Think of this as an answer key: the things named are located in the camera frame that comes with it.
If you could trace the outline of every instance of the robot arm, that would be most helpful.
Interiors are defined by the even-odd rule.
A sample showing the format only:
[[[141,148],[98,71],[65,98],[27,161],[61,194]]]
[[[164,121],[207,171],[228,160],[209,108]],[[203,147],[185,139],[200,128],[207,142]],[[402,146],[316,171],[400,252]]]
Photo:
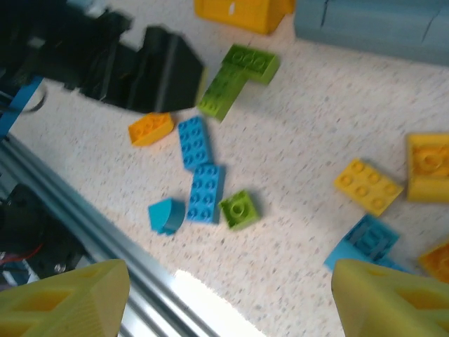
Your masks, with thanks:
[[[204,66],[180,35],[148,26],[135,50],[120,41],[130,18],[107,9],[92,17],[85,11],[89,1],[69,1],[2,1],[1,84],[45,77],[141,113],[195,106]]]

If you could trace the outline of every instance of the lime green lego brick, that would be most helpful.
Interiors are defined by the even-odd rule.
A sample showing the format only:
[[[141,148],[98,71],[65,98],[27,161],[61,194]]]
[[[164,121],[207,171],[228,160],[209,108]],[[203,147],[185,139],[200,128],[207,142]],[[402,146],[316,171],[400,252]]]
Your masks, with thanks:
[[[250,195],[242,190],[218,204],[230,230],[242,230],[260,219]]]
[[[279,57],[273,53],[234,44],[224,57],[223,64],[233,65],[243,70],[248,79],[268,84],[281,65]]]
[[[245,83],[246,78],[240,69],[223,65],[204,93],[198,109],[222,121]]]

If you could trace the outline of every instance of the white speckled surface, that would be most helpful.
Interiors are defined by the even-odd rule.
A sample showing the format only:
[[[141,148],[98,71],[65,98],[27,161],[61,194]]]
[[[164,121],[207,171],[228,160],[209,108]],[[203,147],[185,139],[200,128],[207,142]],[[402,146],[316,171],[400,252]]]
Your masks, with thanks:
[[[233,43],[282,57],[268,87],[247,84],[223,123],[208,123],[228,166],[224,195],[254,191],[263,219],[237,233],[191,223],[174,237],[151,233],[147,206],[189,195],[177,133],[132,148],[127,126],[138,116],[59,86],[13,134],[168,270],[188,271],[267,336],[341,337],[323,261],[363,211],[332,181],[353,157],[405,180],[404,135],[448,130],[449,70],[297,41],[291,17],[262,37],[195,18],[190,0],[112,3],[135,16],[127,40],[140,43],[145,25],[162,22],[185,34],[210,77]],[[449,213],[399,199],[382,219],[402,234],[393,255],[407,262],[448,233]]]

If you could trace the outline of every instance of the red wire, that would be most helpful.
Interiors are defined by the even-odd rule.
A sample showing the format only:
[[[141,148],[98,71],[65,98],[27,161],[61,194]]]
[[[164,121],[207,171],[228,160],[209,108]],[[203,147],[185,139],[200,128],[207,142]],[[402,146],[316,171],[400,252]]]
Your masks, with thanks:
[[[33,252],[31,252],[29,255],[27,256],[17,256],[14,258],[4,258],[3,260],[0,260],[0,265],[4,265],[5,263],[11,263],[11,262],[20,262],[21,260],[27,260],[29,258],[32,258],[33,256],[35,256],[42,248],[43,244],[40,244],[37,246],[37,248],[35,250],[33,250]]]

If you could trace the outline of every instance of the metal rail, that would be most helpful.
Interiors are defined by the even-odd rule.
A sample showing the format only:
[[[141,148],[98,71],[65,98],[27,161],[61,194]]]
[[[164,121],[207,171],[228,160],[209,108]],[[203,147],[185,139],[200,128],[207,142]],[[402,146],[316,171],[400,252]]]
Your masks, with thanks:
[[[32,188],[53,214],[78,237],[88,256],[79,267],[113,258],[126,261],[131,290],[120,336],[218,336],[176,295],[173,277],[94,209],[13,136],[0,142],[0,194],[17,183]]]

